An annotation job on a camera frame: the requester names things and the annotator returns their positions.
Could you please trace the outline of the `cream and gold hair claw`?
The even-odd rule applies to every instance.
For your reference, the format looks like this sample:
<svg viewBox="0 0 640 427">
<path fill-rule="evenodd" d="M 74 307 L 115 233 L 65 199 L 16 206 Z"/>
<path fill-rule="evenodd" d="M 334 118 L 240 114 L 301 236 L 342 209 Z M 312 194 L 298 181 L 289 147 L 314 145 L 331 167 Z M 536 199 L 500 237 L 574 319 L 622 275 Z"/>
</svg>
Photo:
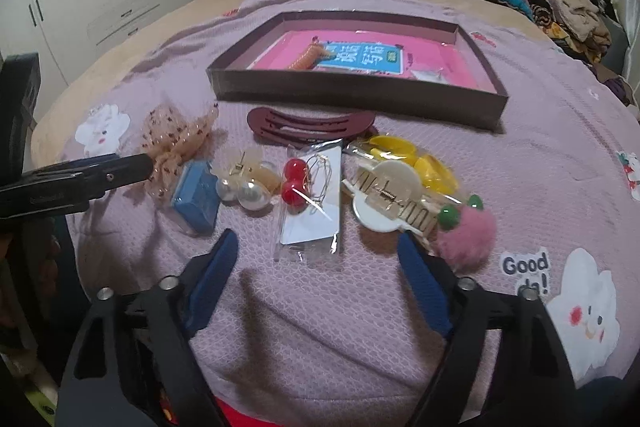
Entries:
<svg viewBox="0 0 640 427">
<path fill-rule="evenodd" d="M 410 232 L 427 239 L 436 227 L 442 205 L 422 185 L 416 170 L 402 161 L 360 162 L 342 185 L 360 225 L 370 231 Z"/>
</svg>

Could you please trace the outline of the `dark shallow cardboard box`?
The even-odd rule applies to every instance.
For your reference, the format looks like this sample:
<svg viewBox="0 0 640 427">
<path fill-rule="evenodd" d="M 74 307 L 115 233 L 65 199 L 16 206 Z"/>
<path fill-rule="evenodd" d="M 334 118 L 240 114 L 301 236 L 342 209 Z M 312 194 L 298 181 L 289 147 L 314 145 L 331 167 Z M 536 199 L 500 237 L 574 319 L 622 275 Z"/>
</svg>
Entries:
<svg viewBox="0 0 640 427">
<path fill-rule="evenodd" d="M 220 101 L 359 108 L 489 131 L 509 101 L 460 25 L 380 12 L 277 14 L 207 75 Z"/>
</svg>

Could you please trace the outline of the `pile of clothes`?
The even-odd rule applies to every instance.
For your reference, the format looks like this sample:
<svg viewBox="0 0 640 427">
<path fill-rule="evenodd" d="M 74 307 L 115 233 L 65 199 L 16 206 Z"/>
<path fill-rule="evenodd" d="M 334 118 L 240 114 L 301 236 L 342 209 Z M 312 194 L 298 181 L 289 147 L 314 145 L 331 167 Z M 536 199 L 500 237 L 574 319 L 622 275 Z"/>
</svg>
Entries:
<svg viewBox="0 0 640 427">
<path fill-rule="evenodd" d="M 537 27 L 566 55 L 585 63 L 623 105 L 639 105 L 623 75 L 630 48 L 612 0 L 527 0 Z"/>
</svg>

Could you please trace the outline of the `pink book in box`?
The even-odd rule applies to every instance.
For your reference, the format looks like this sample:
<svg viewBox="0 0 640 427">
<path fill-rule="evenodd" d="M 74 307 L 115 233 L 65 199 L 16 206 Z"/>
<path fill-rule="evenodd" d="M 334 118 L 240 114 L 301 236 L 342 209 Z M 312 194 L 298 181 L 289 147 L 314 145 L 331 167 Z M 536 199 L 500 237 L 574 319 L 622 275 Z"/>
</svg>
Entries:
<svg viewBox="0 0 640 427">
<path fill-rule="evenodd" d="M 289 30 L 250 69 L 286 69 L 318 46 L 312 70 L 392 76 L 463 88 L 480 87 L 471 60 L 453 43 L 367 30 Z"/>
</svg>

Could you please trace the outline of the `red cherry earrings card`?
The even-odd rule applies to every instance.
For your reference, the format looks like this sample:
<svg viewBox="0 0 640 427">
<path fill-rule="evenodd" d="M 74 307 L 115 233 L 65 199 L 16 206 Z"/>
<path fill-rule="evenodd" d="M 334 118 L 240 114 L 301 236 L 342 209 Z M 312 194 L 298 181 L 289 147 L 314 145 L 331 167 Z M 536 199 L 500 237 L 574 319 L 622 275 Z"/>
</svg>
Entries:
<svg viewBox="0 0 640 427">
<path fill-rule="evenodd" d="M 273 260 L 299 262 L 323 270 L 340 260 L 342 223 L 341 139 L 290 146 L 278 202 Z"/>
</svg>

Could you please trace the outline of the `beige dotted mesh bow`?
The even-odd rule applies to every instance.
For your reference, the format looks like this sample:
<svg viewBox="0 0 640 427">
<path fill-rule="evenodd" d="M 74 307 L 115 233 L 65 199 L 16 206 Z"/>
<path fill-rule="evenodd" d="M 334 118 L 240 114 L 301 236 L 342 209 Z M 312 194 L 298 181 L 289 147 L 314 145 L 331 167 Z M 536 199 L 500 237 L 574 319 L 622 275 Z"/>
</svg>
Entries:
<svg viewBox="0 0 640 427">
<path fill-rule="evenodd" d="M 156 106 L 146 116 L 140 152 L 152 159 L 153 170 L 144 187 L 155 202 L 171 199 L 184 165 L 201 150 L 218 116 L 217 103 L 192 120 L 168 103 Z"/>
</svg>

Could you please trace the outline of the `beige bed sheet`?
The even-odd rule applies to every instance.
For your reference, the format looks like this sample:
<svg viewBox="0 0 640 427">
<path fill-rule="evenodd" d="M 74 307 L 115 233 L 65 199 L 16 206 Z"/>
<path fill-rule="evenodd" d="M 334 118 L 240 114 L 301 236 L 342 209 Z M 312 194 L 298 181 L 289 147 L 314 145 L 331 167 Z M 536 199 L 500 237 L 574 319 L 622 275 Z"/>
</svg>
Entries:
<svg viewBox="0 0 640 427">
<path fill-rule="evenodd" d="M 53 164 L 74 134 L 85 111 L 110 91 L 146 54 L 177 32 L 230 13 L 245 0 L 194 0 L 107 51 L 56 99 L 32 132 L 32 163 L 40 168 Z M 527 17 L 503 5 L 484 0 L 420 0 L 469 13 L 495 26 L 511 27 L 532 40 L 549 38 Z"/>
</svg>

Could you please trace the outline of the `purple patterned blanket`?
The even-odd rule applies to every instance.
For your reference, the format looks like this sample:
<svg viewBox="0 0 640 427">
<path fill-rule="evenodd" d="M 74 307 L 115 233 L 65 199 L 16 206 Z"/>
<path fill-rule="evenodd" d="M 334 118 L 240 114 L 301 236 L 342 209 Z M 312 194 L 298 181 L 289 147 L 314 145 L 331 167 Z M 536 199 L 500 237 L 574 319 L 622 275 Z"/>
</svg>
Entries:
<svg viewBox="0 0 640 427">
<path fill-rule="evenodd" d="M 273 15 L 367 10 L 446 20 L 465 29 L 508 91 L 498 133 L 381 115 L 378 130 L 425 148 L 480 195 L 497 242 L 478 273 L 491 291 L 544 284 L 544 300 L 578 385 L 627 373 L 639 349 L 639 204 L 620 154 L 637 155 L 634 116 L 589 68 L 536 39 L 521 16 L 476 16 L 420 0 L 247 0 L 180 28 L 146 28 L 137 55 L 107 55 L 40 122 L 39 164 L 101 153 L 99 124 L 127 119 L 107 150 L 137 152 L 146 115 L 172 103 L 192 119 L 216 98 L 209 64 Z M 363 228 L 341 199 L 340 255 L 277 260 L 280 215 L 226 206 L 238 263 L 192 349 L 216 397 L 289 426 L 399 426 L 436 369 L 444 342 L 402 276 L 397 235 Z"/>
</svg>

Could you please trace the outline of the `yellow hoop earrings bag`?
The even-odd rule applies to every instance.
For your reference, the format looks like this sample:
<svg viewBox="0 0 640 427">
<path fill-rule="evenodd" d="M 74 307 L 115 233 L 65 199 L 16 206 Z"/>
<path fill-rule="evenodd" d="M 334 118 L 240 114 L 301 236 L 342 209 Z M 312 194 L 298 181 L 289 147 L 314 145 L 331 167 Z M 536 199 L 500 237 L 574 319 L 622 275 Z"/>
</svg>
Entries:
<svg viewBox="0 0 640 427">
<path fill-rule="evenodd" d="M 401 161 L 416 172 L 425 188 L 439 194 L 454 195 L 461 188 L 460 181 L 443 162 L 400 136 L 378 134 L 367 139 L 359 138 L 350 142 L 346 150 L 373 162 Z"/>
</svg>

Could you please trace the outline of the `maroon hair clip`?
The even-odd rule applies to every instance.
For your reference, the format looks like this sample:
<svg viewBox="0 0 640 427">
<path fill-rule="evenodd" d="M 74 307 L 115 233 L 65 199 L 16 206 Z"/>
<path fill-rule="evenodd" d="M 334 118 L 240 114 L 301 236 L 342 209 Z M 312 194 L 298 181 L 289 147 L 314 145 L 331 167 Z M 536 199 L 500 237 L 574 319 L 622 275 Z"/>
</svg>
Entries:
<svg viewBox="0 0 640 427">
<path fill-rule="evenodd" d="M 246 121 L 259 139 L 295 148 L 376 133 L 375 115 L 371 112 L 320 118 L 292 115 L 260 106 L 248 112 Z"/>
</svg>

